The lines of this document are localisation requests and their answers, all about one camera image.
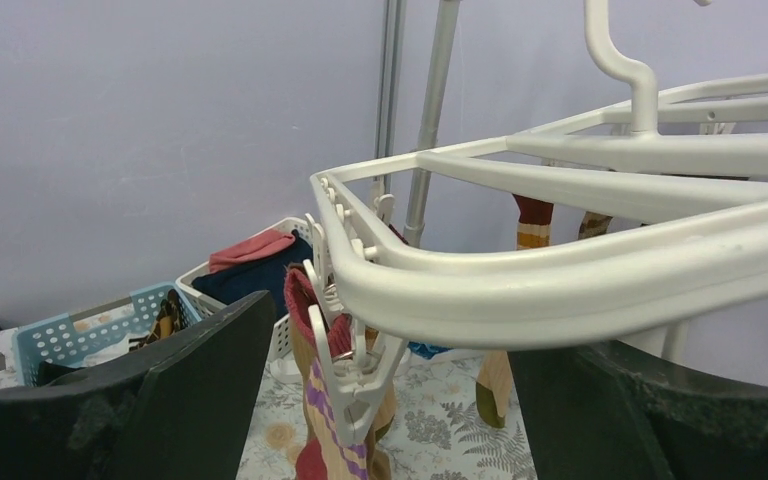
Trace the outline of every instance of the blue plastic basket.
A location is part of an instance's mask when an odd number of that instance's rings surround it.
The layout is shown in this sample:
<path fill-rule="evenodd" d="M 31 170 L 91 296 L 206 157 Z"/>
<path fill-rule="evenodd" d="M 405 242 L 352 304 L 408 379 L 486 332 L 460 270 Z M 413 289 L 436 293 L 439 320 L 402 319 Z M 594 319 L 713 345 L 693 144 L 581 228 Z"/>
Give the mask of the blue plastic basket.
<path fill-rule="evenodd" d="M 187 296 L 178 290 L 175 284 L 161 283 L 132 292 L 128 298 L 20 327 L 13 337 L 19 382 L 22 385 L 36 386 L 39 365 L 42 362 L 57 362 L 59 365 L 77 367 L 87 355 L 121 342 L 129 333 L 147 334 L 160 310 L 160 302 L 170 290 L 177 291 L 181 297 L 184 324 L 189 327 L 200 322 L 201 316 Z M 134 306 L 132 316 L 111 320 L 81 332 L 75 328 L 75 322 L 129 304 Z"/>

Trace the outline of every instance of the hanging sock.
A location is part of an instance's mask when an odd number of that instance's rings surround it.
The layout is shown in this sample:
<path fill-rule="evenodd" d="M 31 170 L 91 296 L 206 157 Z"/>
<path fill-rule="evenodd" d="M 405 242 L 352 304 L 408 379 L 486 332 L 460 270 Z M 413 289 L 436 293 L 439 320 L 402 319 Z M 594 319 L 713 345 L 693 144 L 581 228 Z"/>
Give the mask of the hanging sock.
<path fill-rule="evenodd" d="M 554 204 L 514 195 L 519 208 L 517 250 L 549 246 Z M 505 426 L 513 374 L 504 351 L 491 351 L 484 356 L 475 380 L 475 406 L 484 423 L 495 428 Z"/>
<path fill-rule="evenodd" d="M 321 379 L 321 388 L 314 382 L 311 387 L 314 375 L 314 365 L 318 365 L 319 358 L 315 347 L 313 329 L 311 328 L 308 307 L 316 305 L 316 294 L 310 280 L 305 275 L 303 269 L 296 265 L 288 268 L 286 280 L 284 283 L 284 297 L 287 301 L 287 310 L 290 314 L 290 345 L 293 348 L 296 366 L 302 373 L 302 384 L 305 386 L 302 390 L 302 404 L 307 424 L 307 442 L 305 448 L 296 462 L 297 478 L 299 480 L 329 480 L 344 478 L 374 478 L 376 480 L 389 480 L 390 478 L 390 459 L 378 450 L 377 442 L 387 433 L 395 417 L 397 400 L 394 386 L 390 388 L 384 396 L 381 406 L 375 415 L 372 428 L 370 428 L 366 441 L 364 442 L 365 453 L 363 465 L 367 475 L 366 477 L 357 477 L 349 472 L 349 467 L 344 460 L 344 456 L 350 457 L 354 461 L 357 452 L 343 452 L 338 454 L 343 447 L 336 443 L 336 436 L 331 438 L 333 430 L 333 412 L 329 424 L 323 423 L 325 420 L 320 418 L 322 410 L 317 401 L 321 400 L 322 395 L 318 392 L 325 391 L 324 381 Z M 351 320 L 348 315 L 340 315 L 328 329 L 328 347 L 332 357 L 343 354 L 351 350 Z M 367 329 L 367 345 L 371 348 L 377 332 Z M 321 368 L 316 367 L 316 371 L 321 374 Z M 327 477 L 311 476 L 313 472 L 319 472 L 320 466 L 317 459 L 322 461 L 322 465 L 327 470 Z"/>
<path fill-rule="evenodd" d="M 578 239 L 593 238 L 608 233 L 608 227 L 611 226 L 611 220 L 614 217 L 602 215 L 601 213 L 585 212 L 581 219 L 581 225 L 578 227 Z"/>
<path fill-rule="evenodd" d="M 308 442 L 296 461 L 299 480 L 390 480 L 390 459 L 376 448 L 375 432 L 369 431 L 363 443 L 342 447 L 337 442 L 334 411 L 331 406 L 322 366 L 316 358 L 305 387 L 304 408 L 316 438 Z M 314 477 L 325 467 L 325 476 Z"/>

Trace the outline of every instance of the blue fabric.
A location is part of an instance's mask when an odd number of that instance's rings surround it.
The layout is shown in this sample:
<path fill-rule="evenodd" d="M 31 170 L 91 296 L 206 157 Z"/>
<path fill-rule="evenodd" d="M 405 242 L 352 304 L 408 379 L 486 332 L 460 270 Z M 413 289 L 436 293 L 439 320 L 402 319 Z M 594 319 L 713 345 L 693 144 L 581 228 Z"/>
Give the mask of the blue fabric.
<path fill-rule="evenodd" d="M 275 301 L 275 313 L 278 318 L 283 317 L 287 314 L 287 305 L 284 302 L 287 266 L 313 258 L 313 249 L 304 239 L 299 238 L 299 232 L 293 230 L 293 236 L 296 241 L 289 248 L 266 258 L 198 277 L 193 280 L 193 288 L 225 305 L 230 305 L 250 293 L 266 290 Z"/>
<path fill-rule="evenodd" d="M 420 357 L 430 360 L 434 357 L 434 355 L 437 355 L 438 353 L 448 352 L 451 350 L 451 348 L 446 347 L 438 347 L 435 345 L 430 345 L 428 343 L 415 343 L 410 342 L 408 343 L 408 348 L 411 352 L 419 355 Z"/>

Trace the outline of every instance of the white wall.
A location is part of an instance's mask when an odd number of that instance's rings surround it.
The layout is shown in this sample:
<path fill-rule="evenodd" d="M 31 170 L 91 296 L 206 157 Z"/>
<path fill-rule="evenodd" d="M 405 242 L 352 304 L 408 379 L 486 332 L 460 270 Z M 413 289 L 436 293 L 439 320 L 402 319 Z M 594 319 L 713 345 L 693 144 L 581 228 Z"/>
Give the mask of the white wall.
<path fill-rule="evenodd" d="M 383 6 L 0 1 L 0 320 L 176 276 L 373 155 Z"/>
<path fill-rule="evenodd" d="M 398 152 L 416 145 L 437 9 L 436 1 L 408 4 Z M 613 0 L 611 13 L 617 47 L 649 63 L 661 88 L 768 72 L 768 2 L 715 0 L 700 8 L 691 0 Z M 588 57 L 583 28 L 581 0 L 464 0 L 440 144 L 513 133 L 627 99 L 628 88 Z M 394 179 L 398 222 L 409 183 L 409 174 Z M 556 209 L 555 243 L 575 239 L 581 215 Z M 516 219 L 510 195 L 434 177 L 423 248 L 510 250 Z M 691 367 L 768 385 L 768 301 L 694 321 L 687 353 Z"/>
<path fill-rule="evenodd" d="M 310 173 L 372 155 L 377 3 L 0 1 L 0 319 L 172 279 L 312 209 Z M 415 146 L 436 6 L 408 2 L 399 152 Z M 662 88 L 768 72 L 768 2 L 612 13 L 618 47 Z M 465 0 L 440 143 L 627 96 L 587 56 L 580 0 Z M 581 212 L 557 212 L 555 241 L 573 240 Z M 507 194 L 434 178 L 424 246 L 511 249 L 516 218 Z M 695 321 L 688 348 L 691 366 L 768 384 L 768 301 Z"/>

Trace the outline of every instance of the folded clothes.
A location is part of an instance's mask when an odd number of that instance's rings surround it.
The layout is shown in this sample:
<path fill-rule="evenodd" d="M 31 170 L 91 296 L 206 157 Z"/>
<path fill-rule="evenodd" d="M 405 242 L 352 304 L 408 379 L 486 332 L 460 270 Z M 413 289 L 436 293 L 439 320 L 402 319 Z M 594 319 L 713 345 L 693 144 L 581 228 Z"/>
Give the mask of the folded clothes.
<path fill-rule="evenodd" d="M 235 265 L 260 260 L 289 248 L 295 241 L 296 238 L 290 233 L 265 230 L 248 240 L 212 253 L 207 269 L 210 273 L 216 273 Z"/>
<path fill-rule="evenodd" d="M 275 301 L 278 318 L 287 314 L 284 277 L 287 267 L 313 258 L 313 249 L 293 230 L 293 244 L 265 258 L 235 265 L 193 280 L 193 288 L 230 305 L 250 293 L 266 290 Z"/>

